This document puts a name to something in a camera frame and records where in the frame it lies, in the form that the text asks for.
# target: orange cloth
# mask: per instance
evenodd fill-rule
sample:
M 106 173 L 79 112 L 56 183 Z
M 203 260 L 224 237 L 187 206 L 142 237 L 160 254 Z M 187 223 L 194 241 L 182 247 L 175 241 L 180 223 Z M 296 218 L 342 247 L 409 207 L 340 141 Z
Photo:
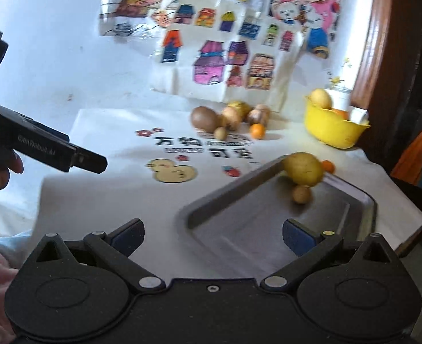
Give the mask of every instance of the orange cloth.
M 403 152 L 391 177 L 417 185 L 422 175 L 422 132 Z

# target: gray plastic tray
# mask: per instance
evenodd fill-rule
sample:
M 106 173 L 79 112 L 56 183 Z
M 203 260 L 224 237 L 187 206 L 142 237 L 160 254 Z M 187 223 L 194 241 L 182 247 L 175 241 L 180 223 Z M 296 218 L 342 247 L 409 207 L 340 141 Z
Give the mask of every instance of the gray plastic tray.
M 293 218 L 313 231 L 347 240 L 373 232 L 377 205 L 359 188 L 330 174 L 312 188 L 307 205 L 292 201 L 295 184 L 283 173 L 285 156 L 195 201 L 177 215 L 186 243 L 225 277 L 260 280 L 297 257 L 282 225 Z

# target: colorful house drawing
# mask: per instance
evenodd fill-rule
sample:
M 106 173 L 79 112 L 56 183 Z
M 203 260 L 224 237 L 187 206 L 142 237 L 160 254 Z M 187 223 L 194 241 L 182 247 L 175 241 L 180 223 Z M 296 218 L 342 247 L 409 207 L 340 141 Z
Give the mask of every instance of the colorful house drawing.
M 240 87 L 242 86 L 242 74 L 240 66 L 234 65 L 230 70 L 230 76 L 228 76 L 227 82 L 228 87 Z
M 271 24 L 267 29 L 267 36 L 265 37 L 264 45 L 274 46 L 274 41 L 278 36 L 279 27 L 277 24 Z
M 182 47 L 179 30 L 168 31 L 163 40 L 163 46 L 164 51 L 161 63 L 177 61 L 177 52 Z
M 173 19 L 173 23 L 180 23 L 183 25 L 191 25 L 195 9 L 192 5 L 184 4 L 180 5 L 179 9 Z
M 193 66 L 195 67 L 193 80 L 198 84 L 217 84 L 222 82 L 225 61 L 223 58 L 222 43 L 207 40 L 200 49 L 200 56 Z
M 198 18 L 195 25 L 202 27 L 212 27 L 214 25 L 214 20 L 215 10 L 209 9 L 208 7 L 204 7 L 198 13 Z
M 247 17 L 244 20 L 238 34 L 251 40 L 255 40 L 258 35 L 258 31 L 260 30 L 260 26 L 257 23 L 256 18 Z
M 231 32 L 231 29 L 233 28 L 233 23 L 235 23 L 235 13 L 232 11 L 227 11 L 222 16 L 222 23 L 220 30 L 223 32 Z
M 279 45 L 279 50 L 283 50 L 284 52 L 288 52 L 291 48 L 292 40 L 294 34 L 290 31 L 286 31 L 281 39 L 281 44 Z
M 228 48 L 228 64 L 244 66 L 248 61 L 248 47 L 245 41 L 232 41 Z
M 269 90 L 273 80 L 274 58 L 267 54 L 256 54 L 251 61 L 246 78 L 247 89 Z

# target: small orange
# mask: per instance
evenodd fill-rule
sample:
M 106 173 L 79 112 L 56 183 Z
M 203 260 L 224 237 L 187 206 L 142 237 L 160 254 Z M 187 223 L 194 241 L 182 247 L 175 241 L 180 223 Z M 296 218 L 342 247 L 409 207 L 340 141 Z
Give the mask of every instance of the small orange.
M 261 140 L 265 135 L 265 127 L 262 124 L 253 124 L 249 128 L 251 137 L 256 140 Z
M 333 164 L 331 161 L 322 161 L 322 168 L 324 171 L 329 173 L 335 173 L 335 164 Z
M 340 115 L 344 120 L 349 120 L 349 112 L 339 109 L 332 109 L 332 111 Z

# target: yellow bowl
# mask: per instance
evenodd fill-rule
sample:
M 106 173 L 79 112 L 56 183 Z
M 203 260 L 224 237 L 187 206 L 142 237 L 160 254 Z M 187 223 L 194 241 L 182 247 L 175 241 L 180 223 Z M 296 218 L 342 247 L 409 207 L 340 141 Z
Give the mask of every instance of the yellow bowl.
M 322 109 L 306 98 L 306 130 L 318 140 L 335 148 L 350 148 L 370 125 L 344 120 L 332 110 Z

